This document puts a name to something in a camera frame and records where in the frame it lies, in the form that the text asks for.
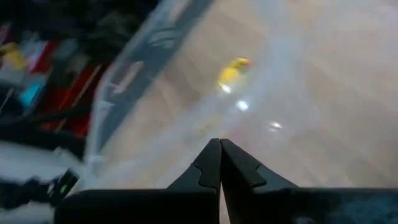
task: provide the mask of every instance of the clear plastic container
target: clear plastic container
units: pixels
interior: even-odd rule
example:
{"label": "clear plastic container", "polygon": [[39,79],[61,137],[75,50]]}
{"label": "clear plastic container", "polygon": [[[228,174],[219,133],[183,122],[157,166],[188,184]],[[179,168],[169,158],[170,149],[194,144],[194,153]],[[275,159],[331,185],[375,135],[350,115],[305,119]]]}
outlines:
{"label": "clear plastic container", "polygon": [[[363,145],[359,135],[345,141],[338,130],[352,127],[347,124],[353,119],[350,105],[368,99],[362,98],[364,92],[375,93],[369,88],[357,94],[351,85],[361,80],[361,87],[366,86],[363,78],[371,74],[350,74],[363,71],[361,65],[370,61],[380,70],[382,62],[357,55],[358,46],[350,44],[360,33],[358,25],[372,34],[387,32],[380,24],[355,24],[352,18],[377,15],[376,5],[380,3],[162,1],[100,83],[84,188],[167,187],[211,138],[230,138],[296,184],[327,185],[345,173],[337,167],[358,159],[353,151]],[[380,20],[392,24],[395,17]],[[366,38],[371,45],[379,37]],[[341,64],[342,55],[351,57],[350,68]],[[252,65],[225,91],[218,83],[220,71],[236,57],[248,58]],[[324,76],[326,64],[347,76]],[[325,77],[338,83],[322,80]],[[358,98],[348,102],[346,97]],[[336,111],[339,106],[344,109]],[[373,131],[364,135],[376,141]],[[329,150],[340,147],[339,142],[350,152]]]}

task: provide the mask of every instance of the wooden floor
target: wooden floor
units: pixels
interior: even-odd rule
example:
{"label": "wooden floor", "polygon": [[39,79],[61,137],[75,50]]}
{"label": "wooden floor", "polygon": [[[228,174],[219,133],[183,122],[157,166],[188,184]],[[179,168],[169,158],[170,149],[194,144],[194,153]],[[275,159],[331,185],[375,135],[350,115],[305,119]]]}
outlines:
{"label": "wooden floor", "polygon": [[[224,137],[299,186],[398,187],[398,5],[261,2],[201,18],[107,143],[106,167],[130,169],[114,186],[167,186]],[[238,56],[254,61],[246,111],[215,90]]]}

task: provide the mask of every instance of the transparent plastic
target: transparent plastic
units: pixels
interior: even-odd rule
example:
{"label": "transparent plastic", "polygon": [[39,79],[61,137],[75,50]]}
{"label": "transparent plastic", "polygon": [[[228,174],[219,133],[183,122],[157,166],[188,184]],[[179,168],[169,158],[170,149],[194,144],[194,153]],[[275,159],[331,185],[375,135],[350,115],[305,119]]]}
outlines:
{"label": "transparent plastic", "polygon": [[[162,1],[100,83],[84,188],[167,187],[211,138],[299,185],[356,185],[333,178],[378,140],[370,99],[389,104],[375,114],[396,109],[395,88],[368,84],[396,66],[397,18],[379,1]],[[250,69],[220,88],[236,57]]]}

